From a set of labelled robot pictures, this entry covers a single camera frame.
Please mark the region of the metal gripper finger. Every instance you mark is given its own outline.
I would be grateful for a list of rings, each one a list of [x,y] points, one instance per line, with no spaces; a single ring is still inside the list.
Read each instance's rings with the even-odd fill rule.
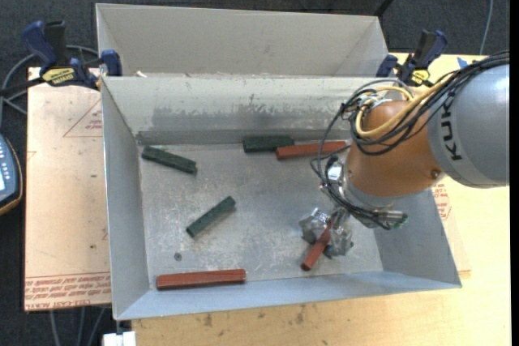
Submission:
[[[304,241],[314,244],[328,225],[328,214],[315,207],[298,222]]]
[[[354,245],[352,231],[348,229],[332,229],[329,243],[325,248],[325,255],[329,258],[344,256]]]

